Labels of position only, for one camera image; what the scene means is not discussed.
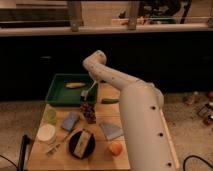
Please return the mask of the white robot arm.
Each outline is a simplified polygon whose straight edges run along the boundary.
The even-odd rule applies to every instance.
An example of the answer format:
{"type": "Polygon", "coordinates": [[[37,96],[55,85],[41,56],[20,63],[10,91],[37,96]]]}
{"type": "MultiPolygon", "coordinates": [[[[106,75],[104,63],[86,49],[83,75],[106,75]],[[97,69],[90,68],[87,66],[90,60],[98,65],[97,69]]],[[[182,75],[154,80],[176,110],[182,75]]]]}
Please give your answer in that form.
{"type": "Polygon", "coordinates": [[[119,111],[131,171],[176,171],[175,157],[162,117],[164,96],[153,83],[106,66],[97,50],[83,60],[94,81],[120,91],[119,111]]]}

